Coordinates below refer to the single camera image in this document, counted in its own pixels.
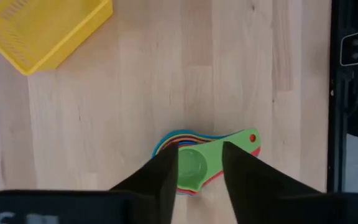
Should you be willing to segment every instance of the yellow plastic basket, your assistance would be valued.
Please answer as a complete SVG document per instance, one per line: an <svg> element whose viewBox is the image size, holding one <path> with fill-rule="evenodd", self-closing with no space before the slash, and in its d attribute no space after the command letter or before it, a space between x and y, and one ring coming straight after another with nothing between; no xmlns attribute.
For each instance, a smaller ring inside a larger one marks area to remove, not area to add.
<svg viewBox="0 0 358 224"><path fill-rule="evenodd" d="M0 0L0 53L24 75L58 67L112 15L112 0Z"/></svg>

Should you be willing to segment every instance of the black device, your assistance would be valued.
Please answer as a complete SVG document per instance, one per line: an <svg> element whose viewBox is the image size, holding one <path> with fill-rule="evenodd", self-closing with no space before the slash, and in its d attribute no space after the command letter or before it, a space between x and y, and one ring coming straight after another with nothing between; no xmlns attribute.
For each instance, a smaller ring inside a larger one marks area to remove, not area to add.
<svg viewBox="0 0 358 224"><path fill-rule="evenodd" d="M167 224L177 169L172 145L109 191L2 191L0 224ZM358 194L321 193L230 142L223 169L238 223L358 223Z"/></svg>

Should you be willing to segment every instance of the wooden surface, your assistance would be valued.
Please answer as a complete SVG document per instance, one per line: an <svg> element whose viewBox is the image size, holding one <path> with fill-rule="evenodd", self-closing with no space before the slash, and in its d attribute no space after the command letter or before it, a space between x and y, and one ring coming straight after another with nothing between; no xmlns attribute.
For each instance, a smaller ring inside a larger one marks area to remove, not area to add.
<svg viewBox="0 0 358 224"><path fill-rule="evenodd" d="M56 71L0 56L0 189L108 189L175 129L256 127L260 158L325 189L327 0L116 0ZM174 223L235 223L223 178Z"/></svg>

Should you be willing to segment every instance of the white label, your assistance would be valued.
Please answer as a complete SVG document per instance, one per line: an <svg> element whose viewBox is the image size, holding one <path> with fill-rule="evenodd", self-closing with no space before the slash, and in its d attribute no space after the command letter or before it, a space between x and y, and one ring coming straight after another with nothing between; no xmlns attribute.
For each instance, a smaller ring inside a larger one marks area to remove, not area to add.
<svg viewBox="0 0 358 224"><path fill-rule="evenodd" d="M0 224L8 224L6 221L8 219L13 218L15 216L15 213L13 212L1 212L0 213Z"/></svg>
<svg viewBox="0 0 358 224"><path fill-rule="evenodd" d="M59 224L59 218L51 215L28 214L26 224Z"/></svg>

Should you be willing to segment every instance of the wood grain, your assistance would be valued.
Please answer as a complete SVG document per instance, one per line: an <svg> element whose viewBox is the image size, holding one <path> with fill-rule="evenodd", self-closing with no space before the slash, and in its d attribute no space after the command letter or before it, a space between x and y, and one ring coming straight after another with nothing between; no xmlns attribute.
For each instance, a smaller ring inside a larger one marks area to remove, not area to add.
<svg viewBox="0 0 358 224"><path fill-rule="evenodd" d="M168 132L256 127L260 158L325 190L330 5L116 0L55 71L0 56L0 189L108 189ZM235 223L218 178L173 223Z"/></svg>

